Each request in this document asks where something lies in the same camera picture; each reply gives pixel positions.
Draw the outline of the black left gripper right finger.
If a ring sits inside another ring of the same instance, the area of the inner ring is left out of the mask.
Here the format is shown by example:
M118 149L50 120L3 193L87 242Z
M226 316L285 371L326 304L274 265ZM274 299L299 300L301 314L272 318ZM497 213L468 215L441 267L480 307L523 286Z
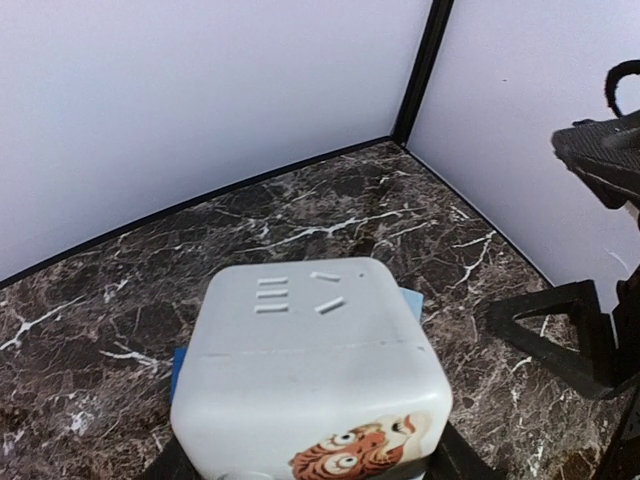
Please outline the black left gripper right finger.
M504 480L506 476L487 465L448 422L438 447L429 456L430 480Z

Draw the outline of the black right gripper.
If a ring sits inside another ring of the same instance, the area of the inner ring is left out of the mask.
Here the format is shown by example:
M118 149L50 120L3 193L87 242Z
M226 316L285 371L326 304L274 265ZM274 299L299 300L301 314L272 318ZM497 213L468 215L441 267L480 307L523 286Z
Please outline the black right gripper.
M639 206L639 113L552 134L556 157L609 209Z

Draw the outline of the white cube socket adapter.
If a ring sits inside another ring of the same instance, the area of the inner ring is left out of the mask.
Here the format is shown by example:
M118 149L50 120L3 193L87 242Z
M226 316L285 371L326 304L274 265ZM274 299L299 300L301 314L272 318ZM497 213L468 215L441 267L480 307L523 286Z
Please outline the white cube socket adapter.
M216 273L170 420L206 479L419 479L452 403L392 273L358 257Z

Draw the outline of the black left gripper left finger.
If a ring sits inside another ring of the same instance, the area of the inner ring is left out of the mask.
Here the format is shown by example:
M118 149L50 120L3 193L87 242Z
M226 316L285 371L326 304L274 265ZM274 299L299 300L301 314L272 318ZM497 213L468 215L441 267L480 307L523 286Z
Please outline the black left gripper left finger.
M171 439L142 473L143 480L199 480L200 475L177 439Z

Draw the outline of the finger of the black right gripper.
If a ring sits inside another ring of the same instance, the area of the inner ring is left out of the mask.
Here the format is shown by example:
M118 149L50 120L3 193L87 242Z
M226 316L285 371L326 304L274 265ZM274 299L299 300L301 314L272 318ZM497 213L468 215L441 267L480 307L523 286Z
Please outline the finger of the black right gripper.
M492 302L487 328L581 396L617 395L614 333L592 280Z

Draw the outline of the blue cube socket adapter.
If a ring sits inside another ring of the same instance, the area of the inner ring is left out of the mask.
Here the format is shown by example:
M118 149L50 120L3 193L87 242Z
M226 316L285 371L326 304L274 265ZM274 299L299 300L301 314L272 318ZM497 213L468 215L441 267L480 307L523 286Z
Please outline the blue cube socket adapter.
M402 287L400 287L399 290L405 302L407 303L414 319L418 322L418 324L421 324L424 295L417 291L402 288ZM172 366L172 373L171 373L171 387L170 387L170 396L169 396L170 404L173 403L180 371L182 369L182 366L186 357L186 353L187 353L186 347L178 347L174 350L173 366Z

